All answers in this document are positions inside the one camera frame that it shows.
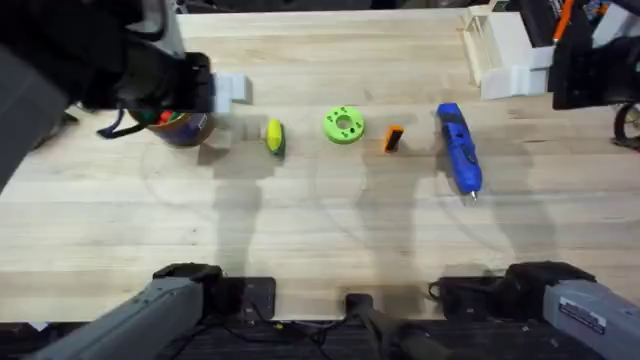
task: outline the label sticker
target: label sticker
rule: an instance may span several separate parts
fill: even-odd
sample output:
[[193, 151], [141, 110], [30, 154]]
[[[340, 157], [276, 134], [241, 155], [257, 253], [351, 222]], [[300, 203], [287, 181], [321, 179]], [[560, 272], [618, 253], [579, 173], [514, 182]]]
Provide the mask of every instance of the label sticker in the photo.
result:
[[607, 319], [594, 312], [580, 307], [578, 304], [569, 299], [560, 297], [558, 310], [600, 335], [604, 335], [604, 332], [607, 329]]

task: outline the black clamp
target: black clamp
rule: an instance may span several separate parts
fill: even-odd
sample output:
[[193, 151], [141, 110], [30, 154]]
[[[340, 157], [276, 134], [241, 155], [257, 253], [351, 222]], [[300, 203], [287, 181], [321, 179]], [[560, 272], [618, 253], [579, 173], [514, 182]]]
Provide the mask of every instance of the black clamp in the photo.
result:
[[563, 280], [596, 282], [593, 275], [567, 263], [528, 262], [509, 266], [503, 277], [441, 277], [429, 284], [429, 294], [447, 320], [544, 321], [544, 293]]

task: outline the black cable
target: black cable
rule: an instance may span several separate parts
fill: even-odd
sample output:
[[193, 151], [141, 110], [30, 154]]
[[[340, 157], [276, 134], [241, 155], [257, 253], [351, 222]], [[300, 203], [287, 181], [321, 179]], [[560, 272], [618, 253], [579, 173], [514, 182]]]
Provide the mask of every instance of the black cable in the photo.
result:
[[193, 342], [193, 340], [195, 340], [196, 337], [198, 337], [198, 336], [204, 334], [205, 332], [213, 329], [217, 325], [219, 325], [219, 324], [212, 323], [212, 324], [203, 326], [201, 329], [196, 330], [192, 334], [187, 335], [186, 337], [184, 337], [184, 341], [183, 341], [182, 345], [180, 345], [178, 350], [175, 353], [173, 353], [173, 355], [171, 355], [171, 357], [168, 360], [177, 359], [180, 355], [182, 355], [182, 353], [187, 349], [187, 347]]

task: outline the gray robot arm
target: gray robot arm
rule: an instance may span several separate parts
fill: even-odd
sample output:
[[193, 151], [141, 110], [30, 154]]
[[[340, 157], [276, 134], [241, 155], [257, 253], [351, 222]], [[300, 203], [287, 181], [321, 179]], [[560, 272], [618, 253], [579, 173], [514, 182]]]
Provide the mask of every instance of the gray robot arm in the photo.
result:
[[171, 265], [139, 294], [27, 357], [29, 360], [146, 360], [207, 316], [217, 266]]

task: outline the orange tool handle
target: orange tool handle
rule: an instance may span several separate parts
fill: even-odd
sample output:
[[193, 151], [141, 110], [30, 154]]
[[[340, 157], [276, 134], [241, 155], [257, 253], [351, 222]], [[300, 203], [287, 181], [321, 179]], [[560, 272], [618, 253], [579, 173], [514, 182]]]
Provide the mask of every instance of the orange tool handle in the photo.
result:
[[562, 5], [562, 13], [560, 14], [560, 20], [556, 25], [556, 31], [553, 33], [553, 41], [558, 42], [564, 34], [564, 30], [569, 25], [571, 20], [571, 9], [573, 8], [573, 0], [565, 0]]

